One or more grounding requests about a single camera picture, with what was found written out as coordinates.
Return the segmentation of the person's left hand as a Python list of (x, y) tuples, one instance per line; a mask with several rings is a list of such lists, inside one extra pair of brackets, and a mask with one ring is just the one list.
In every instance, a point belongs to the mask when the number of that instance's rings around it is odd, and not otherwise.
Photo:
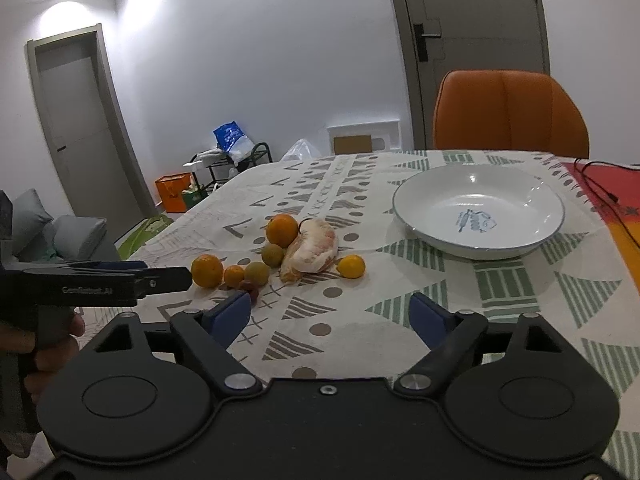
[[(54, 375), (78, 355), (77, 339), (86, 331), (85, 321), (75, 314), (67, 329), (66, 336), (47, 348), (35, 353), (36, 370), (24, 379), (26, 391), (32, 396), (32, 403), (37, 404), (44, 389)], [(29, 353), (36, 348), (35, 335), (18, 328), (1, 324), (1, 350), (10, 353)]]

